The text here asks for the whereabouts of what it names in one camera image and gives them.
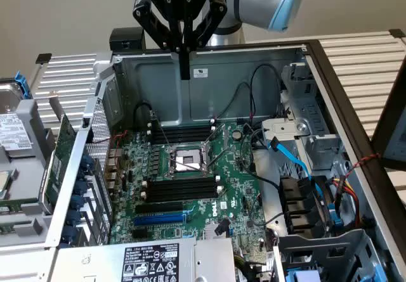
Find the black plastic fan shroud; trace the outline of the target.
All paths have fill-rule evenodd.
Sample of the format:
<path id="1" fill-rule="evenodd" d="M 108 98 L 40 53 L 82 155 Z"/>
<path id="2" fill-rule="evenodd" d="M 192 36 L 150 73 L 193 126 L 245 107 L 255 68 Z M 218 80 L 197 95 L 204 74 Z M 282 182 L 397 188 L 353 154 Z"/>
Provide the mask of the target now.
<path id="1" fill-rule="evenodd" d="M 328 204 L 333 202 L 333 197 L 326 182 L 325 176 L 280 178 L 279 196 L 289 235 L 308 239 L 331 236 L 333 221 Z"/>

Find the silver metal disk bay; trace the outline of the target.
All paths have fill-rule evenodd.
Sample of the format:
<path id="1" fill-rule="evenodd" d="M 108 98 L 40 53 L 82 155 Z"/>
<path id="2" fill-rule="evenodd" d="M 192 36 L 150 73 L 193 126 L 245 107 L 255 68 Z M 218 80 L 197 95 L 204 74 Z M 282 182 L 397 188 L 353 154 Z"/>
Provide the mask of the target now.
<path id="1" fill-rule="evenodd" d="M 282 69 L 281 117 L 262 121 L 267 143 L 277 138 L 313 175 L 337 173 L 345 150 L 307 63 Z"/>

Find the black box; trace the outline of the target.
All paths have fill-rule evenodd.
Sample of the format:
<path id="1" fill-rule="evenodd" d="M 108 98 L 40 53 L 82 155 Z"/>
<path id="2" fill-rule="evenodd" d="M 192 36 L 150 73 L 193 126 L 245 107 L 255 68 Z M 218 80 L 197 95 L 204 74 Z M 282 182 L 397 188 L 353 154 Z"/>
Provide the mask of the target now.
<path id="1" fill-rule="evenodd" d="M 114 28 L 109 37 L 109 46 L 115 53 L 146 50 L 144 29 L 141 27 Z"/>

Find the long black expansion slot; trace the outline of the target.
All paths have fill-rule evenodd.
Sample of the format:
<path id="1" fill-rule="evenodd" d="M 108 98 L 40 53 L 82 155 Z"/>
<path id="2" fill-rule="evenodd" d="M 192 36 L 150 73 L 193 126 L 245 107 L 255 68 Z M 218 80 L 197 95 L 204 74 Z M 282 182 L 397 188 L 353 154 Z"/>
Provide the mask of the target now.
<path id="1" fill-rule="evenodd" d="M 135 206 L 135 214 L 158 214 L 164 212 L 182 212 L 183 202 L 142 203 Z"/>

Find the silver CPU chip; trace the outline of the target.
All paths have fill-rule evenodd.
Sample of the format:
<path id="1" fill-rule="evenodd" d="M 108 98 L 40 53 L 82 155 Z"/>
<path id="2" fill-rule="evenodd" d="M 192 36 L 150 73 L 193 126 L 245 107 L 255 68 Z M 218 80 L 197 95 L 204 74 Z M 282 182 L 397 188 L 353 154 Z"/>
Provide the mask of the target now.
<path id="1" fill-rule="evenodd" d="M 7 199 L 11 184 L 17 176 L 18 171 L 16 169 L 0 171 L 0 200 Z"/>

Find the blue expansion slot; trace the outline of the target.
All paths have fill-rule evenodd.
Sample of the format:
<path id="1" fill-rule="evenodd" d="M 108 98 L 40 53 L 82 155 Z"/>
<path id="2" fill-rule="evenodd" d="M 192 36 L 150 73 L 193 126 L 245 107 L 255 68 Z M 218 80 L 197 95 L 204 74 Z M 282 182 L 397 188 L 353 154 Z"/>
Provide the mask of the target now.
<path id="1" fill-rule="evenodd" d="M 135 226 L 149 226 L 160 224 L 184 223 L 187 220 L 187 214 L 183 212 L 170 212 L 154 215 L 143 215 L 134 218 Z"/>

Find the black RAM slot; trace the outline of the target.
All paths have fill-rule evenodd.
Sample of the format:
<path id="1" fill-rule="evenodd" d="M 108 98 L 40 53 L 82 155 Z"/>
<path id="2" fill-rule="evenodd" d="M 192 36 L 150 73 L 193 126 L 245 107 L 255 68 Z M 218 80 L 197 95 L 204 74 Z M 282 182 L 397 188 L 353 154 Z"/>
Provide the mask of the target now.
<path id="1" fill-rule="evenodd" d="M 187 201 L 187 200 L 201 200 L 201 199 L 210 199 L 217 198 L 219 194 L 217 193 L 189 193 L 183 195 L 167 195 L 167 196 L 158 196 L 158 195 L 147 195 L 147 203 L 166 203 L 166 202 L 178 202 L 178 201 Z"/>
<path id="2" fill-rule="evenodd" d="M 149 121 L 147 122 L 147 128 L 151 129 L 160 129 L 158 121 Z M 211 131 L 211 125 L 172 125 L 172 126 L 163 126 L 162 128 L 165 131 L 185 131 L 185 130 L 196 130 L 196 131 Z"/>
<path id="3" fill-rule="evenodd" d="M 205 134 L 209 135 L 211 133 L 210 126 L 201 126 L 201 127 L 167 127 L 161 129 L 157 129 L 155 131 L 156 135 L 161 135 L 162 131 L 167 136 L 175 136 L 175 135 L 192 135 L 192 136 L 203 136 Z"/>
<path id="4" fill-rule="evenodd" d="M 152 138 L 152 144 L 177 144 L 177 143 L 191 143 L 191 142 L 199 142 L 205 141 L 207 137 L 204 136 L 175 136 L 170 137 L 168 136 L 165 138 L 164 136 L 157 136 Z"/>
<path id="5" fill-rule="evenodd" d="M 210 132 L 208 131 L 197 131 L 197 132 L 165 132 L 166 136 L 175 137 L 175 136 L 204 136 L 208 137 Z"/>
<path id="6" fill-rule="evenodd" d="M 206 198 L 217 198 L 218 193 L 215 189 L 197 190 L 171 190 L 171 191 L 152 191 L 145 190 L 147 201 L 149 202 L 167 202 L 178 200 L 199 200 Z"/>
<path id="7" fill-rule="evenodd" d="M 146 191 L 149 193 L 198 193 L 215 192 L 217 185 L 215 183 L 197 183 L 197 184 L 151 184 Z"/>
<path id="8" fill-rule="evenodd" d="M 147 182 L 147 189 L 164 189 L 164 188 L 204 188 L 215 187 L 217 182 L 213 177 L 188 178 L 188 179 L 171 179 L 163 181 Z"/>

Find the hard disk with blue rails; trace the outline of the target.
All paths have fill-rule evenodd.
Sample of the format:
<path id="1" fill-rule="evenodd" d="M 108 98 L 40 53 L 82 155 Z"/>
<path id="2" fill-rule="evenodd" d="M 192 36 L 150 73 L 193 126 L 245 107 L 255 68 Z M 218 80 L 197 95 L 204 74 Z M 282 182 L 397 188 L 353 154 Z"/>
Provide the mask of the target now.
<path id="1" fill-rule="evenodd" d="M 0 77 L 0 146 L 10 158 L 32 157 L 32 143 L 23 122 L 16 114 L 21 101 L 32 99 L 24 75 Z"/>

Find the dark grey disk bay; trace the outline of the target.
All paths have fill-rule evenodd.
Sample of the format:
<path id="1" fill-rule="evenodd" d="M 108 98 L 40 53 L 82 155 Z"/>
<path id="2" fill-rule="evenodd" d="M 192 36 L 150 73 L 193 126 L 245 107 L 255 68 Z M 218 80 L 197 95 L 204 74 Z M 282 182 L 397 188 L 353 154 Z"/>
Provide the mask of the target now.
<path id="1" fill-rule="evenodd" d="M 273 253 L 278 282 L 390 282 L 372 240 L 361 229 L 330 238 L 280 237 Z"/>

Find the dark framed panel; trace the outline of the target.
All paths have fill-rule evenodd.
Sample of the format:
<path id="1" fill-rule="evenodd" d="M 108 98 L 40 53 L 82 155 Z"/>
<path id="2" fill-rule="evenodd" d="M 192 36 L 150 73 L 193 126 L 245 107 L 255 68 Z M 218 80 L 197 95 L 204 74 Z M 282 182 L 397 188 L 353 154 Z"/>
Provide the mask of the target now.
<path id="1" fill-rule="evenodd" d="M 373 150 L 406 208 L 406 55 L 371 139 Z"/>

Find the green graphics card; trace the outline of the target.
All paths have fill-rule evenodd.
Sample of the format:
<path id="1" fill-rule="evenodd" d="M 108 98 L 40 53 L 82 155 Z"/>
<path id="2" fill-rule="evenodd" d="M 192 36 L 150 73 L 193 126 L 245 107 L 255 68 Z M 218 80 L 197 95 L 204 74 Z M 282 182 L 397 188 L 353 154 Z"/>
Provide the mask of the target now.
<path id="1" fill-rule="evenodd" d="M 60 121 L 60 128 L 39 188 L 39 204 L 46 215 L 51 215 L 56 206 L 76 137 L 56 94 L 50 97 L 49 104 Z"/>

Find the grey power supply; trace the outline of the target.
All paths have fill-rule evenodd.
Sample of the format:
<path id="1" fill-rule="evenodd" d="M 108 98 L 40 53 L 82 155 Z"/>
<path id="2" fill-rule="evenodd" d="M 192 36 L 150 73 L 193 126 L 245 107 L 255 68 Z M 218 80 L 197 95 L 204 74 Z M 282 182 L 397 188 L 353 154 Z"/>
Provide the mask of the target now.
<path id="1" fill-rule="evenodd" d="M 232 243 L 181 238 L 64 248 L 51 282 L 236 282 Z"/>

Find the thin metal locking lever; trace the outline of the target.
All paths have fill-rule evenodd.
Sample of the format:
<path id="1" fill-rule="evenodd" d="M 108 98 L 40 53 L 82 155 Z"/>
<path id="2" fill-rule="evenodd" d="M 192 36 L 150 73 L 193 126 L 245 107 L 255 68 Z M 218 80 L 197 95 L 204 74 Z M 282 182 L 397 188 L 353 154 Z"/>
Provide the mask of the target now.
<path id="1" fill-rule="evenodd" d="M 154 110 L 152 111 L 152 116 L 156 120 L 157 125 L 159 126 L 159 129 L 160 129 L 162 135 L 164 136 L 166 144 L 170 144 L 170 142 L 169 142 L 169 140 L 168 140 L 168 138 L 166 136 L 166 133 L 164 132 L 164 128 L 163 128 L 163 126 L 162 126 L 162 124 L 161 124 L 161 122 L 159 120 L 159 117 L 158 117 L 157 113 Z"/>
<path id="2" fill-rule="evenodd" d="M 229 151 L 235 151 L 235 146 L 229 146 L 222 150 L 218 155 L 216 155 L 207 165 L 206 167 L 209 168 L 213 166 L 223 155 L 228 153 Z"/>

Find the metal CPU socket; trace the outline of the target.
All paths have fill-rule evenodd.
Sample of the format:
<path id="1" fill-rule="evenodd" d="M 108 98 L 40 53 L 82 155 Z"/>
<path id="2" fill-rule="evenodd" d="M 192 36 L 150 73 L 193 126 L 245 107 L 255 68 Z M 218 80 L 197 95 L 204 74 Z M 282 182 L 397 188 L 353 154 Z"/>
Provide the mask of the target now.
<path id="1" fill-rule="evenodd" d="M 162 175 L 165 178 L 208 176 L 211 147 L 205 143 L 170 144 L 163 149 Z"/>

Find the green motherboard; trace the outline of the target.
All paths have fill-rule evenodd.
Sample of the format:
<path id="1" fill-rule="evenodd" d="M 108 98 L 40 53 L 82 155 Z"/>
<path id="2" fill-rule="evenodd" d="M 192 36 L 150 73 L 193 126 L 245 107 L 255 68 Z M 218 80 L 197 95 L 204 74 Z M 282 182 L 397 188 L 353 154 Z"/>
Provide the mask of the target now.
<path id="1" fill-rule="evenodd" d="M 253 156 L 250 150 L 251 139 L 245 127 L 229 123 L 221 129 L 211 128 L 205 143 L 211 147 L 211 160 L 222 150 L 235 146 L 235 151 L 223 155 L 213 166 L 208 176 L 186 176 L 173 179 L 213 177 L 217 182 L 217 198 L 187 200 L 183 202 L 183 213 L 187 214 L 184 223 L 135 226 L 135 206 L 147 203 L 144 191 L 149 181 L 171 180 L 162 175 L 163 149 L 169 144 L 152 144 L 157 129 L 130 132 L 118 139 L 114 148 L 122 148 L 121 168 L 116 171 L 119 178 L 111 191 L 114 206 L 110 232 L 112 244 L 123 244 L 153 240 L 177 240 L 196 238 L 205 240 L 204 228 L 208 224 L 222 223 L 230 230 L 233 252 L 255 264 L 264 264 L 268 245 L 264 225 L 261 188 L 263 183 L 256 177 Z M 232 132 L 238 130 L 242 138 L 236 141 Z M 134 239 L 132 230 L 148 229 L 148 238 Z"/>

